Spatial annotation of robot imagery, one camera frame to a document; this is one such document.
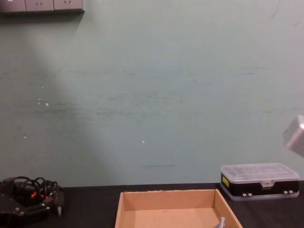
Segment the white plastic piece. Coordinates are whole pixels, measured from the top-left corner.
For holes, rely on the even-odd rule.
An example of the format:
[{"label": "white plastic piece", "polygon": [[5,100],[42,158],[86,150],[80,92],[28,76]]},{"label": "white plastic piece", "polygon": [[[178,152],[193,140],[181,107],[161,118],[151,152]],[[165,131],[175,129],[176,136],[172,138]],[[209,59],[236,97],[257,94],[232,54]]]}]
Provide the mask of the white plastic piece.
[{"label": "white plastic piece", "polygon": [[300,192],[294,192],[292,194],[270,194],[270,195],[254,195],[252,197],[242,197],[242,196],[233,196],[226,189],[226,187],[221,183],[220,184],[223,191],[232,199],[233,201],[252,201],[252,200],[275,200],[275,199],[286,199],[286,198],[295,198],[298,197]]},{"label": "white plastic piece", "polygon": [[284,145],[304,156],[304,116],[298,115],[284,131]]},{"label": "white plastic piece", "polygon": [[220,217],[220,223],[215,228],[225,228],[225,217]]},{"label": "white plastic piece", "polygon": [[271,188],[277,181],[298,181],[299,174],[280,163],[224,165],[223,175],[234,184],[261,183]]}]

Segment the black table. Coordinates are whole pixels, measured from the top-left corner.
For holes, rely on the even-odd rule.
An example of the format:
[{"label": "black table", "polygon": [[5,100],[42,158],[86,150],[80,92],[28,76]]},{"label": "black table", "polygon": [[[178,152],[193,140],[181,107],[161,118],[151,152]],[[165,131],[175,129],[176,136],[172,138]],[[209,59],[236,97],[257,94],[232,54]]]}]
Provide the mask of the black table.
[{"label": "black table", "polygon": [[[61,218],[26,226],[28,228],[114,228],[119,194],[123,191],[214,189],[218,184],[164,184],[65,188],[66,207]],[[300,182],[304,192],[304,181]],[[223,196],[244,228],[303,228],[304,194],[292,199],[248,202]]]}]

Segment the cardboard box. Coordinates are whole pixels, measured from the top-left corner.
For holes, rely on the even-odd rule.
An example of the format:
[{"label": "cardboard box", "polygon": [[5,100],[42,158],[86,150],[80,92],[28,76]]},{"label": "cardboard box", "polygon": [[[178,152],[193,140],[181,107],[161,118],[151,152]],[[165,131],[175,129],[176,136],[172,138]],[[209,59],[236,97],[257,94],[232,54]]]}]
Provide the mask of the cardboard box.
[{"label": "cardboard box", "polygon": [[242,228],[219,190],[123,192],[115,228]]}]

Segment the yellow label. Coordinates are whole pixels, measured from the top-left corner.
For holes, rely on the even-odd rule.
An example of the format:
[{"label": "yellow label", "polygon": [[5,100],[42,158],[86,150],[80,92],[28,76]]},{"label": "yellow label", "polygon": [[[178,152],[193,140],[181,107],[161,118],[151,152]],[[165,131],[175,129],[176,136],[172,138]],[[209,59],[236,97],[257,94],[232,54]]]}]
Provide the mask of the yellow label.
[{"label": "yellow label", "polygon": [[229,181],[225,177],[223,177],[223,182],[229,187]]}]

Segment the power outlet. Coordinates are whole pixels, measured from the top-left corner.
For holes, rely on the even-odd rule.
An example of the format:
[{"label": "power outlet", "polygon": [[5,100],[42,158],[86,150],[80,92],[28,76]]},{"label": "power outlet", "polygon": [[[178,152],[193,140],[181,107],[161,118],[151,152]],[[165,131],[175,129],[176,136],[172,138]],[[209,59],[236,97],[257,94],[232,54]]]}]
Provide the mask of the power outlet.
[{"label": "power outlet", "polygon": [[25,0],[27,12],[54,11],[53,0]]},{"label": "power outlet", "polygon": [[83,10],[82,0],[54,0],[54,10]]},{"label": "power outlet", "polygon": [[24,0],[0,0],[0,12],[25,12],[25,2]]}]

